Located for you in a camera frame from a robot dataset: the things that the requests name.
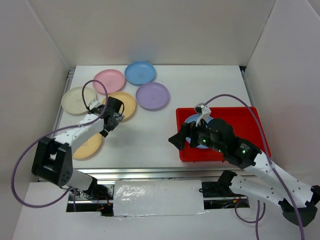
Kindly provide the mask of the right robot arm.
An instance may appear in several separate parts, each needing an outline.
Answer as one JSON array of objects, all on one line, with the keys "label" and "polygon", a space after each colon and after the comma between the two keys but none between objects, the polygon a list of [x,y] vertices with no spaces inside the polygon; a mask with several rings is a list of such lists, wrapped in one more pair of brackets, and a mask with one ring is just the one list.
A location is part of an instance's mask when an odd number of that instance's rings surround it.
[{"label": "right robot arm", "polygon": [[204,145],[220,152],[228,163],[255,175],[266,184],[252,182],[231,170],[225,170],[217,181],[221,195],[233,193],[272,203],[282,210],[286,220],[297,226],[306,227],[314,220],[318,211],[316,205],[320,201],[320,187],[303,183],[270,162],[260,148],[236,136],[233,127],[223,119],[212,119],[200,125],[194,121],[184,123],[168,141],[182,151],[186,138],[190,139],[190,147]]}]

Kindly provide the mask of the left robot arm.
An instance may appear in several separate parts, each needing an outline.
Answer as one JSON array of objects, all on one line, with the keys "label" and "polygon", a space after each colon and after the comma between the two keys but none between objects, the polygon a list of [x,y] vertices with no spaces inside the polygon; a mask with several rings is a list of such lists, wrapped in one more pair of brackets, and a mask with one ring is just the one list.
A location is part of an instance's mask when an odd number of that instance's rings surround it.
[{"label": "left robot arm", "polygon": [[76,188],[86,199],[110,200],[106,186],[73,167],[74,153],[91,137],[106,137],[124,119],[124,103],[109,97],[105,104],[94,99],[86,116],[74,127],[52,138],[43,137],[37,144],[31,172],[58,187]]}]

